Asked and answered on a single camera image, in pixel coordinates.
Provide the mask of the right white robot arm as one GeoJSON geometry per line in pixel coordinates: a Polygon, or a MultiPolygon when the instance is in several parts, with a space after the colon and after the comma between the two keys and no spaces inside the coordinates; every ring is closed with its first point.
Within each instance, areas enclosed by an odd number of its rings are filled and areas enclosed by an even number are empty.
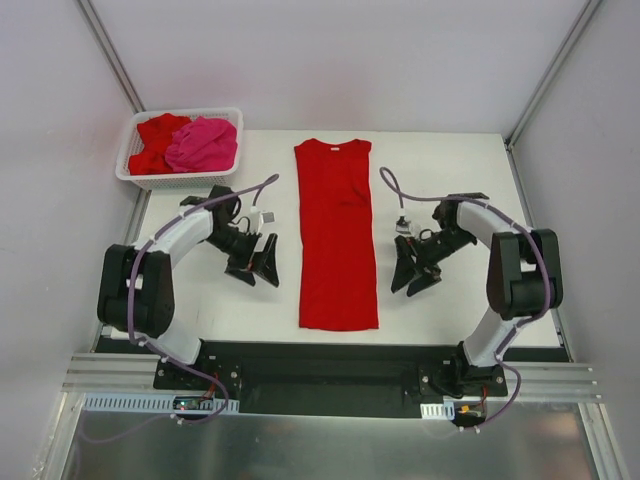
{"type": "Polygon", "coordinates": [[[482,244],[489,250],[488,308],[448,361],[427,367],[427,385],[453,398],[499,391],[500,362],[513,341],[563,300],[558,237],[550,229],[518,224],[481,193],[448,195],[432,217],[439,229],[428,237],[411,234],[407,221],[398,220],[392,292],[404,290],[412,297],[436,285],[441,261],[482,244]]]}

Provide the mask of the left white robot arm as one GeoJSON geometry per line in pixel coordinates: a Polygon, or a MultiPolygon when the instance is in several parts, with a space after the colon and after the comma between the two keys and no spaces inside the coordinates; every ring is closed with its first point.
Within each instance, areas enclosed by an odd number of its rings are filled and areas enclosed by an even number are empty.
{"type": "Polygon", "coordinates": [[[203,341],[176,317],[173,270],[191,250],[207,243],[227,256],[225,273],[249,286],[258,278],[277,287],[278,235],[263,236],[271,212],[251,204],[241,216],[240,194],[215,185],[206,197],[188,196],[178,213],[146,239],[113,244],[105,252],[97,300],[99,321],[163,358],[178,362],[177,377],[192,389],[205,386],[212,366],[203,341]]]}

